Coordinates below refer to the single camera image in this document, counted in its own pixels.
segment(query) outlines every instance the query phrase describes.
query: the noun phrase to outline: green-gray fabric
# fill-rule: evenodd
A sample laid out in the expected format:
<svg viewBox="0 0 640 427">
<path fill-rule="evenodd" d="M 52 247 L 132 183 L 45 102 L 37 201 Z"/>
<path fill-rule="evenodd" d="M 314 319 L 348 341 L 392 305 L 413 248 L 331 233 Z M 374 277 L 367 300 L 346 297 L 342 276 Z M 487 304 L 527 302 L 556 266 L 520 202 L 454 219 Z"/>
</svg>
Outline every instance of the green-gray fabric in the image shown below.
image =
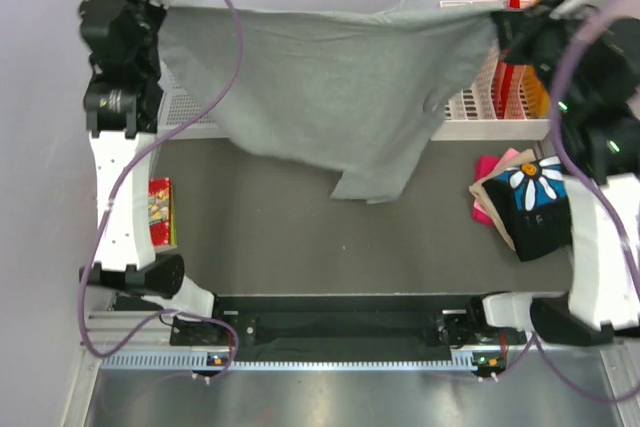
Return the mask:
<svg viewBox="0 0 640 427">
<path fill-rule="evenodd" d="M 241 11 L 240 75 L 212 117 L 251 153 L 341 171 L 333 198 L 395 200 L 485 61 L 495 7 Z M 174 8 L 161 29 L 162 59 L 203 106 L 232 72 L 233 32 L 224 9 Z"/>
</svg>

